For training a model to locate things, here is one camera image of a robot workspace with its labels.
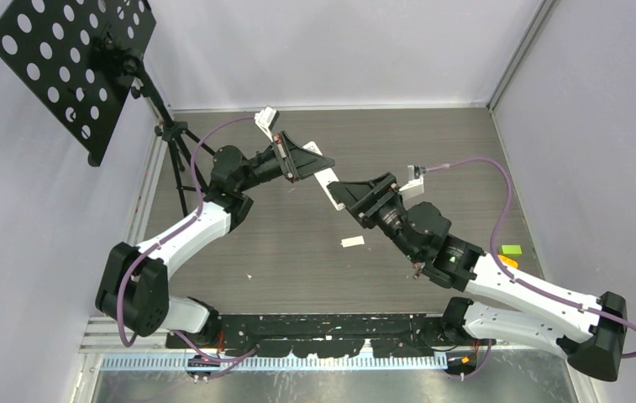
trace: small debris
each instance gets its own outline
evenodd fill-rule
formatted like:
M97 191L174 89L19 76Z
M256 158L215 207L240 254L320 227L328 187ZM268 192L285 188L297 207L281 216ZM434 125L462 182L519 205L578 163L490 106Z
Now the small debris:
M345 238L340 241L340 244L342 245L343 248L349 248L350 246L364 245L365 238L362 237L362 235L360 235L359 237Z

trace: tripod stand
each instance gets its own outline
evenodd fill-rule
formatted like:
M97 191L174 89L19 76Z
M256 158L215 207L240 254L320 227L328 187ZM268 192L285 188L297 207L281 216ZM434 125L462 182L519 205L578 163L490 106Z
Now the tripod stand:
M189 212L187 210L187 199L184 195L184 191L196 191L196 189L193 186L184 186L184 184L181 183L180 172L183 172L185 170L185 167L184 164L181 162L180 157L184 157L184 160L187 162L188 165L191 164L192 158L192 153L189 151L187 144L184 142L184 139L181 136L186 135L189 139L192 139L197 143L199 142L199 138L194 133L192 133L191 130L189 130L187 122L177 122L171 117L169 111L167 111L165 107L164 101L162 101L160 93L157 91L154 82L152 82L149 74L147 74L145 64L141 60L139 60L137 70L134 73L130 74L142 81L142 87L137 88L133 86L130 90L132 97L134 97L134 99L138 99L140 97L149 98L162 118L163 124L157 125L155 127L155 134L157 136L161 136L162 140L166 141L167 143L167 148L169 149L169 157L171 160L171 168L174 171L176 190L179 192L181 212L184 214L184 216L187 216ZM206 144L202 144L202 148L210 155L215 154L213 149L211 149ZM202 173L196 166L193 168L197 173L199 185L201 185L203 191L206 191L208 189L208 184L204 180Z

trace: gray floor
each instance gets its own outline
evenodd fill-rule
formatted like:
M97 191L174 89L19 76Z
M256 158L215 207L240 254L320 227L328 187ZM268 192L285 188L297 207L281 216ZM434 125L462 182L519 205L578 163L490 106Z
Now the gray floor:
M202 136L246 113L198 113L177 117ZM335 159L344 181L362 181L387 171L401 181L407 165L437 165L482 155L505 162L485 109L420 109L286 112L275 130L299 144L314 140ZM208 143L240 147L251 156L267 145L252 123L241 122ZM205 153L200 167L208 176ZM187 184L191 183L186 174ZM227 313L441 312L451 296L427 279L410 280L409 262L379 230L363 230L347 212L336 212L319 184L276 180L248 192L255 200L246 221L208 245L171 279L171 292L194 296ZM476 163L427 177L424 195L453 225L451 232L487 248L505 200L501 176ZM190 195L196 205L195 195ZM146 236L163 232L181 218L167 153ZM343 249L340 239L364 235L366 245ZM521 269L540 275L533 245L516 202L499 243L517 243Z

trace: white wall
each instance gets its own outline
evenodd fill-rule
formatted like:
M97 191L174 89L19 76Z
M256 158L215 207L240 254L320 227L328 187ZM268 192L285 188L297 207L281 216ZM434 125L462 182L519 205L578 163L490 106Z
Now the white wall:
M540 0L152 2L175 109L485 104Z
M496 119L546 274L636 322L636 0L560 2ZM597 387L636 401L636 359Z
M0 15L8 5L0 0ZM154 117L128 101L100 168L0 59L0 402L62 400Z

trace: music stand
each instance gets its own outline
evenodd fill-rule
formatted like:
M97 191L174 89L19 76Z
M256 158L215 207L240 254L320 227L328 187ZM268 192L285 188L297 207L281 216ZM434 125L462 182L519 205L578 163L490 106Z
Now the music stand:
M184 191L195 189L181 183L180 155L191 158L181 136L198 138L171 117L145 69L155 26L147 0L13 0L0 17L0 56L87 149L91 166L102 163L128 94L148 97L163 120L155 133L167 142L186 216Z

